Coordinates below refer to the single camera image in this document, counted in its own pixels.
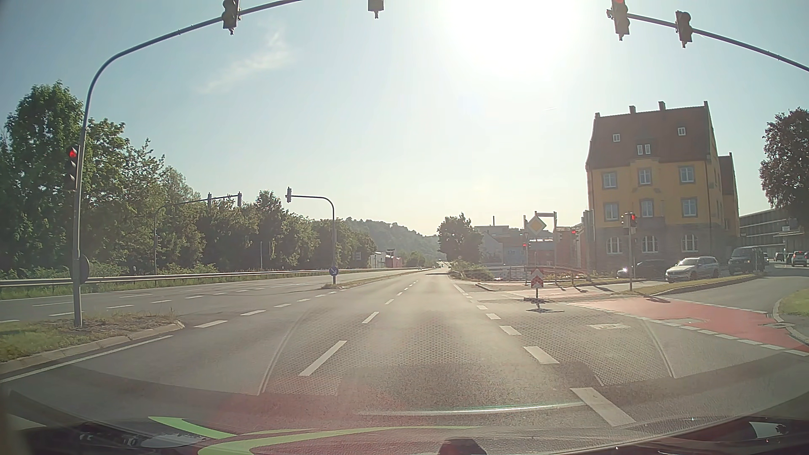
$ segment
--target silver car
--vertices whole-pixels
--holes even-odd
[[[713,256],[686,257],[666,270],[666,281],[669,283],[718,277],[719,262]]]

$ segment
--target building roof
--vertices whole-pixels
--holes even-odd
[[[586,168],[605,169],[629,166],[638,158],[637,145],[650,144],[651,154],[643,158],[658,159],[660,163],[699,161],[710,153],[710,126],[708,101],[702,106],[667,109],[659,102],[656,111],[635,112],[601,116],[595,113],[590,151]],[[685,128],[685,136],[677,129]],[[612,141],[613,134],[620,134],[619,142]]]

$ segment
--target building facade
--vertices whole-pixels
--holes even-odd
[[[587,155],[595,270],[630,262],[621,225],[637,215],[635,262],[711,255],[726,260],[739,226],[732,156],[718,156],[708,102],[612,116],[595,114]]]

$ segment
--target traffic island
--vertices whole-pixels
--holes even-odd
[[[0,330],[0,373],[43,364],[123,342],[182,329],[173,314],[116,313],[72,320],[5,322]]]

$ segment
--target grass verge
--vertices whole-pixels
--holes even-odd
[[[5,322],[0,325],[0,362],[154,329],[175,320],[173,313],[114,313],[85,316],[81,329],[73,327],[72,320]]]
[[[809,289],[793,292],[781,299],[778,311],[781,314],[809,317]]]
[[[656,284],[652,286],[644,286],[640,287],[637,290],[626,290],[626,291],[619,291],[616,294],[624,294],[624,295],[637,295],[637,296],[652,296],[654,294],[658,294],[663,291],[671,291],[672,289],[681,289],[684,287],[698,287],[701,285],[722,285],[725,284],[734,284],[737,282],[747,281],[751,277],[754,277],[754,274],[742,274],[736,276],[726,276],[720,278],[709,278],[709,279],[696,279],[694,281],[679,281],[676,283],[665,283],[665,284]]]

